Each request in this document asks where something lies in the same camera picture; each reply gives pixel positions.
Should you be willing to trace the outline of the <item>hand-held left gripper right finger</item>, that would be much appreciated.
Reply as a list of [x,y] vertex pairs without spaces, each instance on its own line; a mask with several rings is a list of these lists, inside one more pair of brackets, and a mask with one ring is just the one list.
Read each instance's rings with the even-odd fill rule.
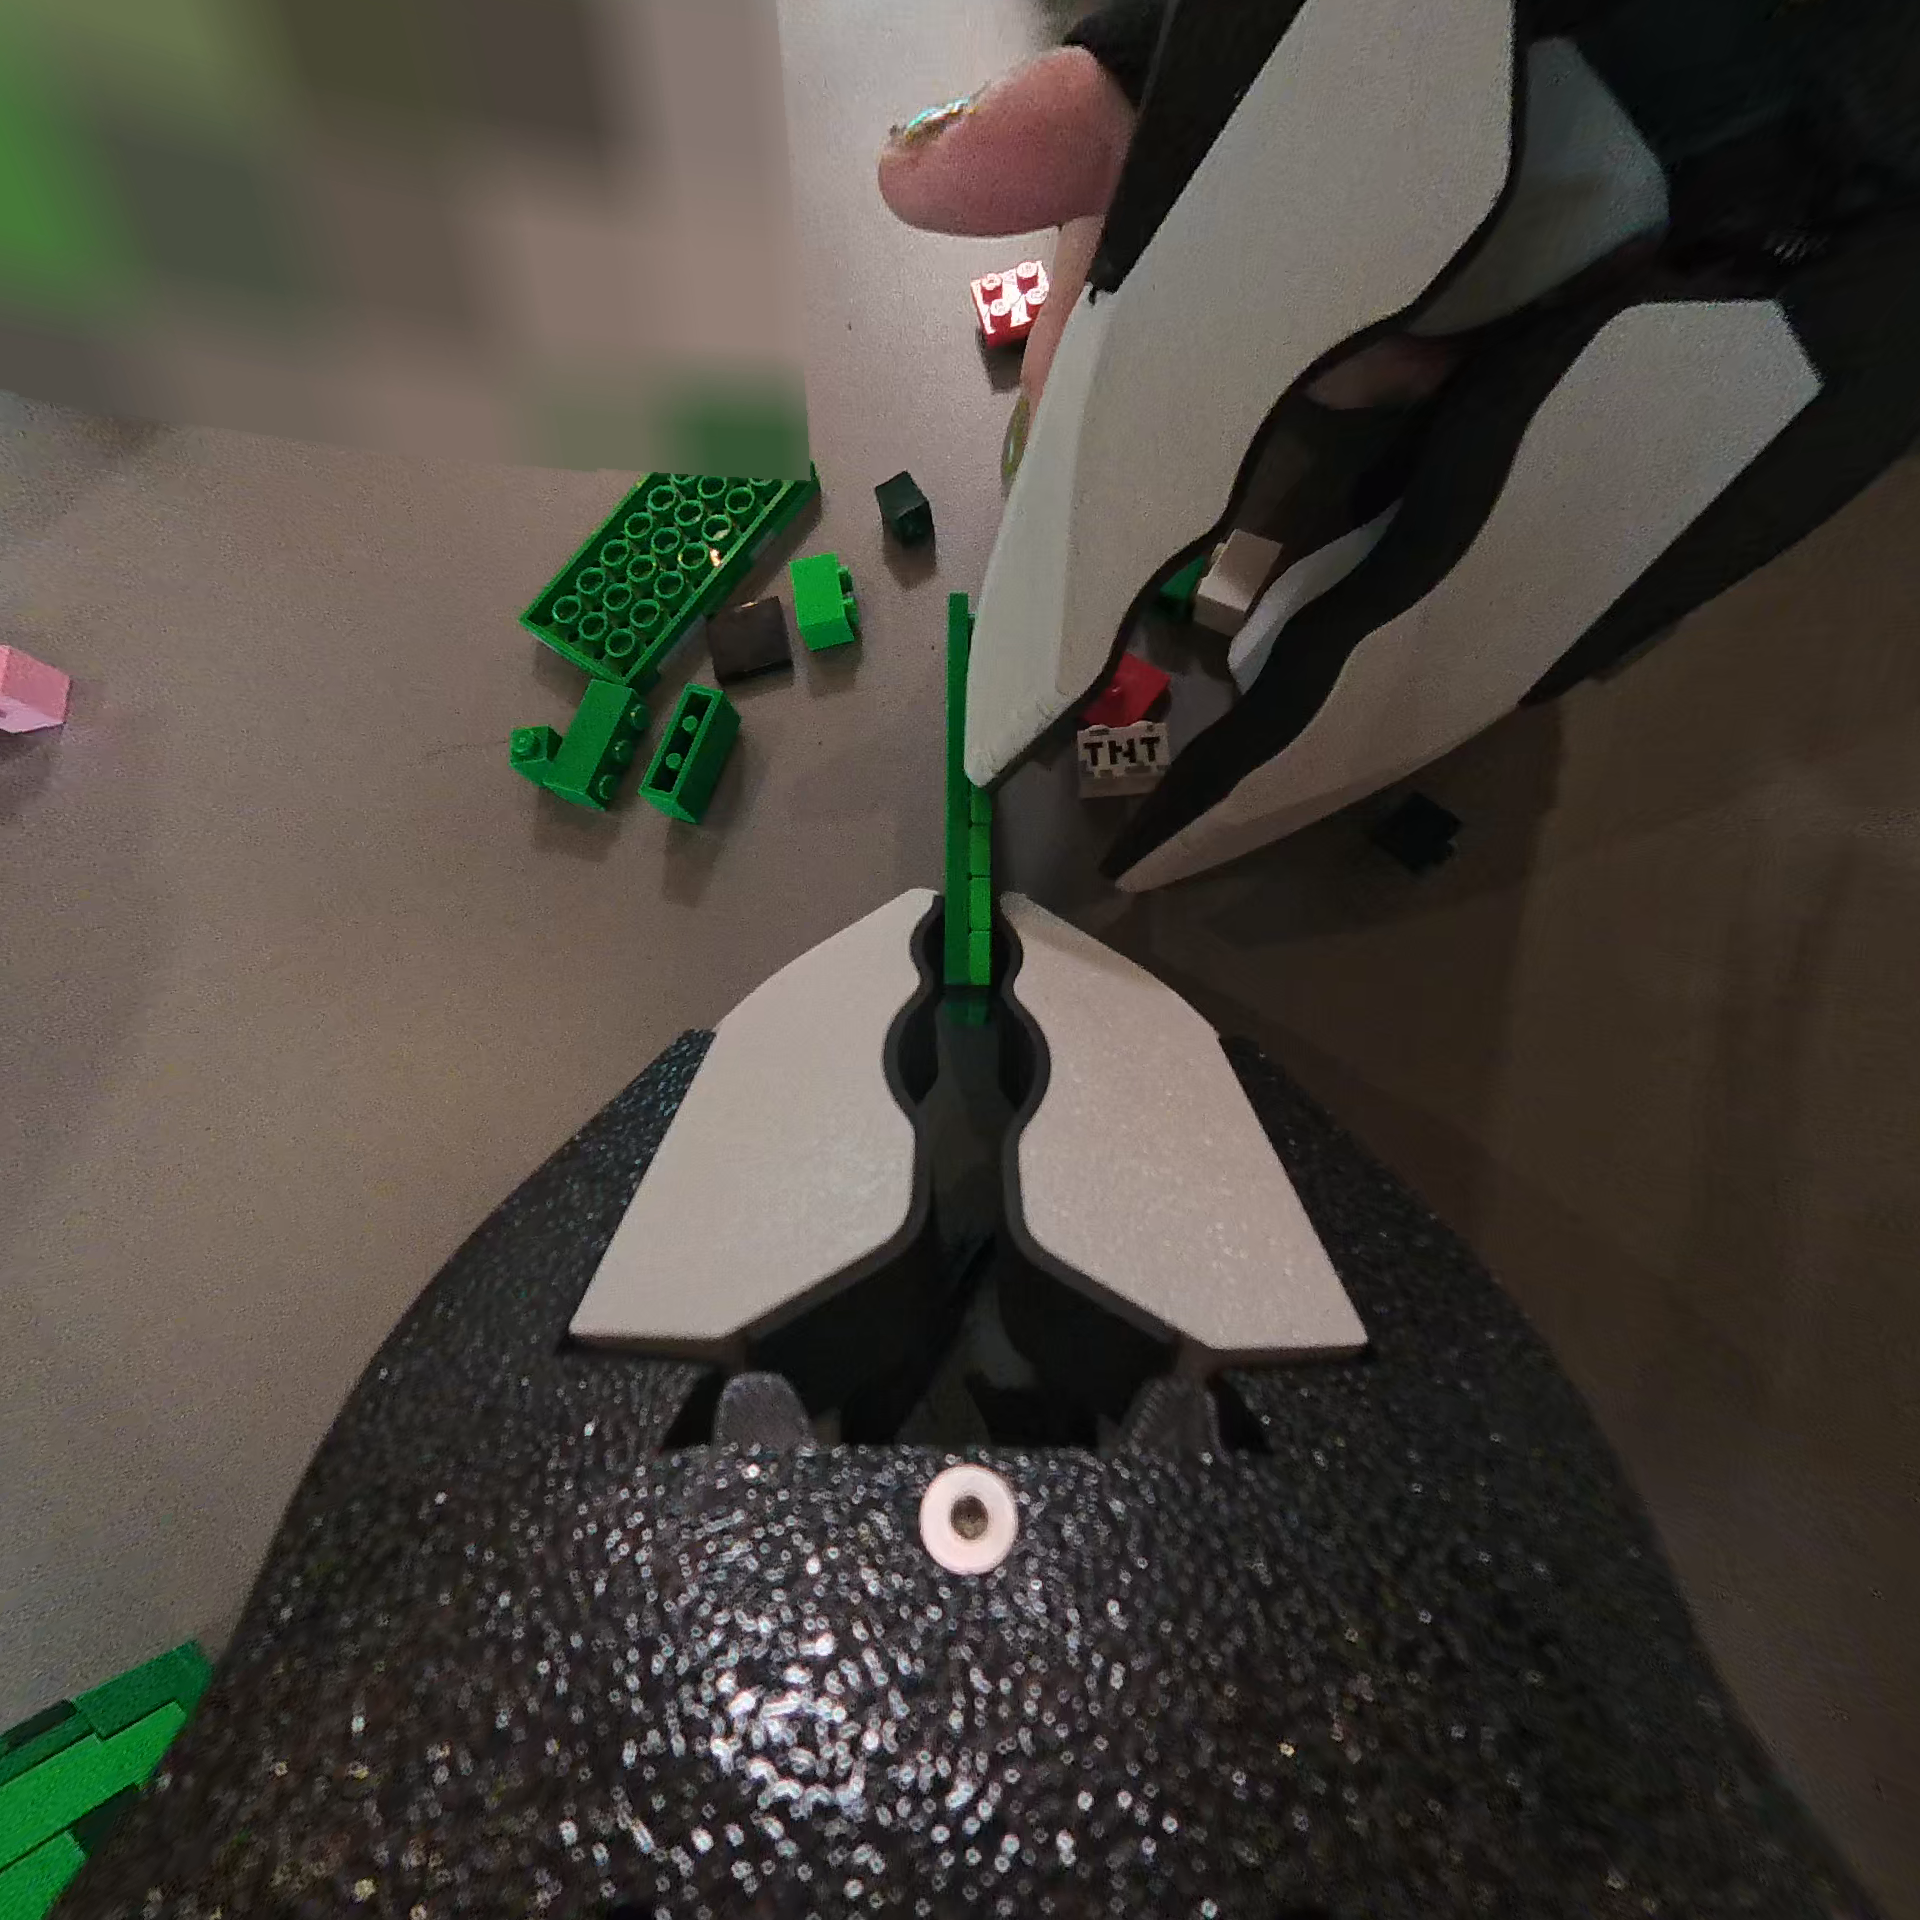
[[1368,1332],[1222,1035],[1135,959],[1003,894],[1038,1038],[1016,1217],[1041,1258],[1193,1361],[1362,1353]]

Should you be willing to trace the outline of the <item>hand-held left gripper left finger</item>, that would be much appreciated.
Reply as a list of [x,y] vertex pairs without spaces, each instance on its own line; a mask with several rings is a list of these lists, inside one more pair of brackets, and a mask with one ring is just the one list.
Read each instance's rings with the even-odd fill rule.
[[712,1033],[592,1274],[589,1347],[744,1347],[909,1227],[917,1125],[888,1042],[921,991],[911,886],[793,957]]

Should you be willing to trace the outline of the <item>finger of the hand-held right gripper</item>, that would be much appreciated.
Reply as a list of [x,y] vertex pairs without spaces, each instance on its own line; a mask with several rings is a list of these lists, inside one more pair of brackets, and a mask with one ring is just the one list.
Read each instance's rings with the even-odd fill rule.
[[1521,418],[1523,383],[1435,438],[1373,555],[1278,635],[1254,693],[1174,762],[1111,852],[1146,894],[1392,787],[1559,666],[1821,395],[1782,299],[1630,303]]
[[965,765],[1007,774],[1214,534],[1275,404],[1403,319],[1517,157],[1506,3],[1178,5],[989,562]]

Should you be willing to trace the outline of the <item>green lego plate assembly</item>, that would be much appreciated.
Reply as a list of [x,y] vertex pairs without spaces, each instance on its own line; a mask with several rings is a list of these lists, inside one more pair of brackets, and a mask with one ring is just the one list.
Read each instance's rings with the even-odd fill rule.
[[992,1020],[992,798],[965,765],[971,605],[947,598],[944,660],[944,1002],[951,1020]]

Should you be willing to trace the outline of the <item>red white-studded lego brick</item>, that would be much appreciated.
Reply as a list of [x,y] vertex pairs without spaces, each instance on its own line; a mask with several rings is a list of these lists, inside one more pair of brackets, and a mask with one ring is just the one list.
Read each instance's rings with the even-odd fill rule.
[[989,351],[1024,346],[1049,295],[1048,266],[1024,258],[969,282],[977,335]]

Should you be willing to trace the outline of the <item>black lego brick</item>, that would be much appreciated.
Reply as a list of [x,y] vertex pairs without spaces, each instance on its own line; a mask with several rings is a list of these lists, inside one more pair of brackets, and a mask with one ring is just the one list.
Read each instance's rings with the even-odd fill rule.
[[1401,870],[1432,874],[1457,854],[1463,820],[1422,790],[1407,794],[1368,825],[1368,844]]

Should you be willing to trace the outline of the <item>green hollow lego brick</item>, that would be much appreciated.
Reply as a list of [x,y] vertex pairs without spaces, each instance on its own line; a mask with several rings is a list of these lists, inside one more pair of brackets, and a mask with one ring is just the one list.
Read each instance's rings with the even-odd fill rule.
[[718,686],[686,683],[641,777],[641,801],[665,818],[699,825],[739,739],[739,710]]

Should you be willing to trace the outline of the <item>green lego brick cluster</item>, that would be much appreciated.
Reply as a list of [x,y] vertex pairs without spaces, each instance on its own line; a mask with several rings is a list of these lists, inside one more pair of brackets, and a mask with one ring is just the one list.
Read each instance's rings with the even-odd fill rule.
[[512,732],[511,765],[555,801],[606,811],[633,767],[647,721],[637,687],[592,678],[565,734],[551,726]]

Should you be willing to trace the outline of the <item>dark brown lego tile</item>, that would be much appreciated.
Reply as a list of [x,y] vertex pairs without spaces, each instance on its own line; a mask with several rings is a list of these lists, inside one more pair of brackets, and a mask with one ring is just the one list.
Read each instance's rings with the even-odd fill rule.
[[705,635],[712,677],[723,687],[793,669],[786,610],[774,594],[714,610]]

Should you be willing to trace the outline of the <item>large green lego plate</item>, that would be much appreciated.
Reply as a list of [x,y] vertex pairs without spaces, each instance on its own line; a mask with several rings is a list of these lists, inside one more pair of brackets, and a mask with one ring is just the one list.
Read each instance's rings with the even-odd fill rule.
[[818,490],[814,468],[800,481],[653,470],[519,623],[589,677],[647,690]]

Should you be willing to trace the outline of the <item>green lego structure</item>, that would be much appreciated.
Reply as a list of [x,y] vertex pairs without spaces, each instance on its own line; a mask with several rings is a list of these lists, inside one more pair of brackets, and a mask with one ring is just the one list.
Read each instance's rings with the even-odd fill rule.
[[210,1681],[197,1642],[3,1735],[3,1916],[42,1917],[112,1836]]

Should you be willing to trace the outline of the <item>person's right hand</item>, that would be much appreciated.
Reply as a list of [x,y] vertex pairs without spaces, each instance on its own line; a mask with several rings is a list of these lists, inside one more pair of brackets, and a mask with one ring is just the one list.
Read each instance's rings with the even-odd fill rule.
[[1091,51],[1065,45],[917,114],[881,148],[881,199],[909,227],[954,236],[1058,233],[1048,301],[1024,340],[1019,397],[1002,446],[1003,483],[1024,457],[1135,126],[1137,109],[1113,73]]

